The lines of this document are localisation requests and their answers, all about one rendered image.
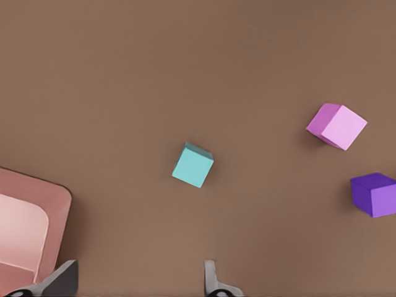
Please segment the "light blue cube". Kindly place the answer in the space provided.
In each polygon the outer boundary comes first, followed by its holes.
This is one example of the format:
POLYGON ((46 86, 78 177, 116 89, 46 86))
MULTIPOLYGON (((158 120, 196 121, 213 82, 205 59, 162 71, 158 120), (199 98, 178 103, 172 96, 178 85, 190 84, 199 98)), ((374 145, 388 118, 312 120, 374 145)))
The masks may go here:
POLYGON ((185 142, 172 177, 201 188, 213 163, 214 157, 208 150, 185 142))

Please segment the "pink tray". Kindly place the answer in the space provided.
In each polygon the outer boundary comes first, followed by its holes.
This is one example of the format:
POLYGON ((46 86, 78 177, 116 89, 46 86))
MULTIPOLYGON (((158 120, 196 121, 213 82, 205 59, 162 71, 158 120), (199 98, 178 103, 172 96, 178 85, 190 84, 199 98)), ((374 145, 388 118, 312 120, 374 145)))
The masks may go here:
POLYGON ((0 295, 54 271, 71 202, 63 186, 0 168, 0 295))

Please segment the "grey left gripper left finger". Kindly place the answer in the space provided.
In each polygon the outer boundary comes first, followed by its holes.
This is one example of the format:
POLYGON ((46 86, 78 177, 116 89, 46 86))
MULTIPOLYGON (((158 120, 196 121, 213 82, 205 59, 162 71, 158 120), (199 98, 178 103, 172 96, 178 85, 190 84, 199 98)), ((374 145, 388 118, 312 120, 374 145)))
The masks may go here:
POLYGON ((68 260, 41 283, 18 288, 6 297, 75 297, 79 288, 78 260, 68 260))

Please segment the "purple cube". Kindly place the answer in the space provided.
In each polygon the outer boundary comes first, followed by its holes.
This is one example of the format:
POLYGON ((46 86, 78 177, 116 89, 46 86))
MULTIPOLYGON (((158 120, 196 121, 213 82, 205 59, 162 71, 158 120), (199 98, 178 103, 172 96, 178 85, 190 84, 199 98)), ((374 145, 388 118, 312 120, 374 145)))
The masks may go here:
POLYGON ((354 205, 378 218, 396 214, 396 179, 371 173, 350 179, 354 205))

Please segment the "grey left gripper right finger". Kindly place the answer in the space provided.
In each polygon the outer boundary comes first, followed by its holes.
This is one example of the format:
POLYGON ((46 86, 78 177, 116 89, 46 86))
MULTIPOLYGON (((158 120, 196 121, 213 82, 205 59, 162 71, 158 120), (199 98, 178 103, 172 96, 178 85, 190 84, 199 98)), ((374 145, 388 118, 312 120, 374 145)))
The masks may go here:
POLYGON ((244 297, 241 289, 219 282, 214 260, 204 260, 205 297, 244 297))

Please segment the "pink cube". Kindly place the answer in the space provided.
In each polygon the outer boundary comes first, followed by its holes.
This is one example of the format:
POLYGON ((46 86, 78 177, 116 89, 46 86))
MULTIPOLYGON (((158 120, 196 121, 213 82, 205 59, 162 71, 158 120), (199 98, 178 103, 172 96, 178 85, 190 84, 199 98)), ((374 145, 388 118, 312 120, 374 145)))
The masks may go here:
POLYGON ((367 123, 345 105, 324 103, 306 130, 325 143, 346 151, 367 123))

